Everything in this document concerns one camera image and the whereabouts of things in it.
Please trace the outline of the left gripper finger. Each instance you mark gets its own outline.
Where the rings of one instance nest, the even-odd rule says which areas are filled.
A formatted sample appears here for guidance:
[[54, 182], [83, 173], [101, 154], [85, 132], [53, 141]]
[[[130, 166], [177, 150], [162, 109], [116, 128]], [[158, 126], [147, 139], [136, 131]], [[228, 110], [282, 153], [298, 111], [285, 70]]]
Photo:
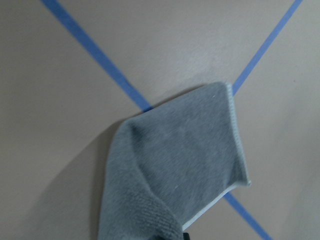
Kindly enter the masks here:
[[183, 239], [184, 240], [190, 240], [190, 235], [189, 234], [183, 234]]

